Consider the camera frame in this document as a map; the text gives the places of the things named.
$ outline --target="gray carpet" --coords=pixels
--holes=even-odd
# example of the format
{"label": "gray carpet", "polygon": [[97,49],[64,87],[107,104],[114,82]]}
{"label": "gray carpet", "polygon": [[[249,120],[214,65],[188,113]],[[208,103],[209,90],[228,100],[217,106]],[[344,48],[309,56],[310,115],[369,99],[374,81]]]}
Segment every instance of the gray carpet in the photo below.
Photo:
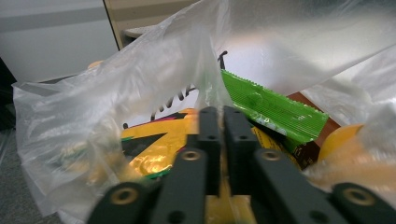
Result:
{"label": "gray carpet", "polygon": [[22,175],[14,133],[9,137],[2,160],[0,153],[0,223],[62,223],[56,214],[40,215]]}

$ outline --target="green wrapper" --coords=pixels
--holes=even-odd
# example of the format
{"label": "green wrapper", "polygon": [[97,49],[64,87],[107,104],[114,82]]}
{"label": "green wrapper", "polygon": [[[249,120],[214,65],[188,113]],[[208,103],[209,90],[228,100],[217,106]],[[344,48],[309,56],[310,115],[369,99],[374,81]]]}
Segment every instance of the green wrapper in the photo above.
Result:
{"label": "green wrapper", "polygon": [[318,138],[327,114],[225,70],[221,73],[233,104],[249,119],[287,136],[283,144],[288,151]]}

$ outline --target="beige panel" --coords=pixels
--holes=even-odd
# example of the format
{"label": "beige panel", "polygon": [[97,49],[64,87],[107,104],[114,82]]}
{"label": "beige panel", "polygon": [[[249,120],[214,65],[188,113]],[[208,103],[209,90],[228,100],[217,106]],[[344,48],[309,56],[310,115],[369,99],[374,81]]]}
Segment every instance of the beige panel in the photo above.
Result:
{"label": "beige panel", "polygon": [[198,0],[105,0],[120,49],[132,39],[123,30],[155,25]]}

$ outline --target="white surface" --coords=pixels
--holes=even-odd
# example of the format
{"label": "white surface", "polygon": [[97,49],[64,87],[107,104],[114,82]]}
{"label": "white surface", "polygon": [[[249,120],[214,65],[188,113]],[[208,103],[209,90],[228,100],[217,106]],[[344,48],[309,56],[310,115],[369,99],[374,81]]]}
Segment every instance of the white surface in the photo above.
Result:
{"label": "white surface", "polygon": [[117,50],[101,0],[0,0],[0,56],[18,81],[73,76]]}

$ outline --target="green snack package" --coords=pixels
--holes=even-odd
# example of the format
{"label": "green snack package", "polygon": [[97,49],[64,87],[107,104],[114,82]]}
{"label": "green snack package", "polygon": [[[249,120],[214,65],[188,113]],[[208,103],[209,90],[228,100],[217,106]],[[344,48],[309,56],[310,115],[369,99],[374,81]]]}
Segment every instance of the green snack package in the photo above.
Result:
{"label": "green snack package", "polygon": [[225,70],[221,73],[233,104],[249,119],[287,136],[283,144],[289,152],[318,138],[327,114]]}

